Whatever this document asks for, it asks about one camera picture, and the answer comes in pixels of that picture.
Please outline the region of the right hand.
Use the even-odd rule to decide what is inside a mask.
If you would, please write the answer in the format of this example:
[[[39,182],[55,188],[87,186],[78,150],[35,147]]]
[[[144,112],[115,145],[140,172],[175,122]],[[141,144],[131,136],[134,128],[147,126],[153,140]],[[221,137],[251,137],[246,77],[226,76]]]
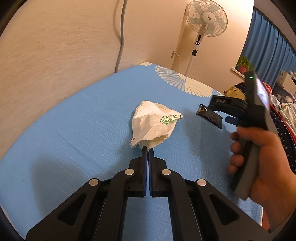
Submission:
[[[295,210],[295,174],[290,169],[280,139],[272,132],[260,128],[243,128],[231,134],[233,153],[227,171],[234,174],[244,164],[239,153],[239,138],[252,141],[260,147],[258,176],[249,193],[252,201],[266,212],[270,228],[278,228]]]

